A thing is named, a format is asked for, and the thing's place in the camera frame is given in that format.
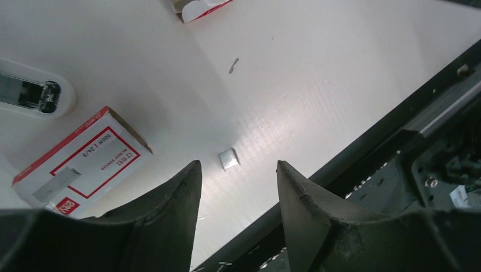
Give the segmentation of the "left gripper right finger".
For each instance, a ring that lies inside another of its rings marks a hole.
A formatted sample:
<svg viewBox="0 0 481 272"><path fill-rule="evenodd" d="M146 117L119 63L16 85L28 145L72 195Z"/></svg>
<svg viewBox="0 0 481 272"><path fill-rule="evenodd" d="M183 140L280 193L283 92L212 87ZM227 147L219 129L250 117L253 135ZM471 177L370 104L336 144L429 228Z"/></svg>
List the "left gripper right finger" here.
<svg viewBox="0 0 481 272"><path fill-rule="evenodd" d="M480 211L372 212L286 161L277 185L292 271L479 271Z"/></svg>

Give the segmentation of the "cardboard staple box tray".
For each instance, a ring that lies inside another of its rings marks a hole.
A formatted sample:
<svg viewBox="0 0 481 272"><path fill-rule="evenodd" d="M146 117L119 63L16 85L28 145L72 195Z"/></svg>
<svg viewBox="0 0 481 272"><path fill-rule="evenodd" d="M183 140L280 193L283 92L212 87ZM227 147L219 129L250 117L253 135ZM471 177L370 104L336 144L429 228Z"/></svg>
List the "cardboard staple box tray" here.
<svg viewBox="0 0 481 272"><path fill-rule="evenodd" d="M220 9L232 0L169 0L175 15L186 24Z"/></svg>

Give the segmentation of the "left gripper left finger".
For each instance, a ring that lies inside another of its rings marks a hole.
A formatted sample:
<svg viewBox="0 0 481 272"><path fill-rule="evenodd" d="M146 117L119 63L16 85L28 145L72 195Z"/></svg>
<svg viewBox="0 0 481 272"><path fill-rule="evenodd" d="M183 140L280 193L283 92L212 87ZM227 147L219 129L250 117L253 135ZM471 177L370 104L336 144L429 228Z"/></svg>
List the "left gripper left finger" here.
<svg viewBox="0 0 481 272"><path fill-rule="evenodd" d="M201 187L201 163L194 160L98 218L2 210L1 270L189 271Z"/></svg>

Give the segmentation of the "pink white stapler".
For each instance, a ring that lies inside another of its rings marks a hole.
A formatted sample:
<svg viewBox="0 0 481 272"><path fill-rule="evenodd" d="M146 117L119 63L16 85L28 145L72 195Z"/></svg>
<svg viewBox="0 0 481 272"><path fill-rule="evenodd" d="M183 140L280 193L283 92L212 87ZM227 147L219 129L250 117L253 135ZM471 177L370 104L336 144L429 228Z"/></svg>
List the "pink white stapler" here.
<svg viewBox="0 0 481 272"><path fill-rule="evenodd" d="M54 119L75 105L76 93L64 77L1 58L1 109Z"/></svg>

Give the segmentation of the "red white staple box sleeve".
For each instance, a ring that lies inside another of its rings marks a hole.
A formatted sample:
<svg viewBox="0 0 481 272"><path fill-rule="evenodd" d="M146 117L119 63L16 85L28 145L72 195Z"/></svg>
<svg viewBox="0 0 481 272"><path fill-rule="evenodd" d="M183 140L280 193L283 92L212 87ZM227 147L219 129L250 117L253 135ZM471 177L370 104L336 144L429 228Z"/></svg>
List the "red white staple box sleeve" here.
<svg viewBox="0 0 481 272"><path fill-rule="evenodd" d="M105 106L12 181L33 208L80 218L152 157L151 148Z"/></svg>

